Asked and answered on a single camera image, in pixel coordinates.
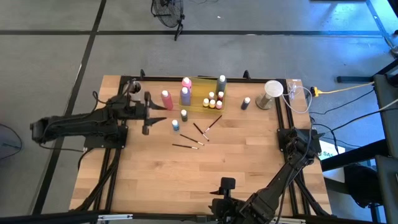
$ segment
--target small bottle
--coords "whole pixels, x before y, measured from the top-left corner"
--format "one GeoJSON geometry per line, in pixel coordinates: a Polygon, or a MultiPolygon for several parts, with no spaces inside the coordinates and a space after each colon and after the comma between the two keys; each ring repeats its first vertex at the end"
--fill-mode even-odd
{"type": "Polygon", "coordinates": [[[182,87],[187,87],[189,89],[189,92],[192,92],[192,81],[188,77],[185,77],[182,82],[182,87]]]}
{"type": "Polygon", "coordinates": [[[181,119],[183,122],[188,121],[188,114],[186,110],[181,110],[181,119]]]}
{"type": "Polygon", "coordinates": [[[209,100],[214,100],[214,93],[213,92],[209,92],[209,100]]]}
{"type": "Polygon", "coordinates": [[[242,110],[246,110],[246,109],[248,108],[248,106],[249,106],[249,103],[250,103],[250,98],[249,98],[249,97],[246,97],[246,98],[243,100],[241,109],[242,109],[242,110]]]}
{"type": "Polygon", "coordinates": [[[208,98],[205,98],[205,99],[203,100],[203,106],[204,106],[204,107],[209,107],[209,99],[208,99],[208,98]]]}
{"type": "Polygon", "coordinates": [[[217,101],[216,108],[221,109],[222,107],[223,107],[223,102],[221,102],[220,100],[217,101]]]}
{"type": "Polygon", "coordinates": [[[220,75],[220,77],[217,79],[216,94],[218,95],[219,91],[225,91],[225,86],[226,86],[225,75],[220,75]]]}
{"type": "Polygon", "coordinates": [[[177,120],[172,121],[174,131],[178,131],[180,129],[180,125],[178,124],[177,120]]]}
{"type": "Polygon", "coordinates": [[[223,101],[223,99],[224,99],[224,92],[223,91],[219,91],[217,100],[223,101]]]}
{"type": "Polygon", "coordinates": [[[189,92],[189,89],[187,87],[182,87],[181,90],[181,104],[184,106],[190,106],[191,105],[191,94],[189,92]]]}
{"type": "Polygon", "coordinates": [[[216,101],[215,101],[215,100],[210,100],[209,107],[212,108],[212,109],[213,109],[214,107],[216,107],[216,101]]]}
{"type": "Polygon", "coordinates": [[[163,90],[161,97],[162,97],[164,107],[166,107],[166,109],[168,109],[168,110],[172,110],[173,109],[173,101],[172,101],[172,96],[170,95],[169,91],[163,90]]]}

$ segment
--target wooden tabletop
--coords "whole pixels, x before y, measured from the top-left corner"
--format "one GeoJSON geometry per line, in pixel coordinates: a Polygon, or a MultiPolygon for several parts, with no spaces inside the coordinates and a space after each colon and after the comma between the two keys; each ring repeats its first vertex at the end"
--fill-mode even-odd
{"type": "MultiPolygon", "coordinates": [[[[120,76],[104,76],[99,98],[106,101],[118,92],[120,76]]],[[[287,80],[302,85],[300,80],[287,80]]],[[[122,150],[117,181],[114,190],[112,212],[208,214],[211,200],[216,195],[222,177],[236,179],[234,198],[246,200],[258,189],[264,188],[284,165],[279,151],[276,130],[279,128],[275,106],[264,111],[257,108],[254,99],[264,92],[263,83],[229,83],[226,108],[223,117],[207,132],[210,142],[196,130],[195,122],[205,130],[218,116],[217,113],[188,112],[188,121],[180,119],[178,105],[179,82],[141,82],[150,91],[152,100],[163,105],[160,92],[168,90],[172,95],[172,111],[151,111],[151,117],[166,116],[150,128],[148,136],[142,135],[142,121],[128,121],[129,133],[122,150]],[[240,109],[244,97],[250,97],[246,111],[240,109]],[[180,131],[172,129],[171,121],[179,120],[180,131]],[[200,142],[185,139],[184,134],[200,142]],[[172,146],[172,143],[199,147],[198,150],[172,146]]],[[[285,105],[281,100],[285,127],[288,127],[285,105]]],[[[292,106],[305,110],[303,92],[292,106]]],[[[308,113],[293,113],[295,126],[309,128],[308,113]]],[[[76,208],[89,195],[98,182],[104,149],[95,149],[82,160],[70,208],[76,208]]],[[[330,204],[323,180],[320,162],[304,168],[305,183],[327,212],[330,204]]],[[[303,213],[301,196],[296,189],[299,211],[303,213]]],[[[104,208],[107,186],[101,199],[104,208]]],[[[289,191],[286,191],[284,216],[292,214],[289,191]]]]}

